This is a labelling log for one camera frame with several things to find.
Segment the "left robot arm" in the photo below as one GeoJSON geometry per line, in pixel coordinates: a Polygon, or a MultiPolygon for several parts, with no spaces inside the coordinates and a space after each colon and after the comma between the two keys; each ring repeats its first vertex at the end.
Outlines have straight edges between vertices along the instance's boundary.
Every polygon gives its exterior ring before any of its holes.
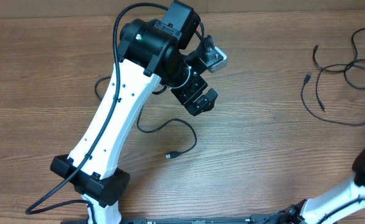
{"type": "Polygon", "coordinates": [[[80,194],[87,223],[121,222],[118,200],[130,176],[118,168],[120,152],[159,85],[170,89],[193,116],[213,109],[217,92],[201,75],[216,71],[224,58],[202,28],[195,10],[180,1],[167,7],[160,20],[115,26],[115,63],[105,95],[78,144],[54,157],[50,166],[80,194]]]}

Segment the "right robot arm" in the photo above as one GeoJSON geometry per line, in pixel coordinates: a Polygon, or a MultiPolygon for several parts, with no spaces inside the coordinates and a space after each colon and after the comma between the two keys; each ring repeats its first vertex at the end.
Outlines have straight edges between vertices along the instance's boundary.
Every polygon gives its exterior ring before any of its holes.
{"type": "Polygon", "coordinates": [[[365,208],[365,149],[352,165],[353,173],[342,183],[316,198],[290,205],[278,223],[323,224],[337,221],[365,208]]]}

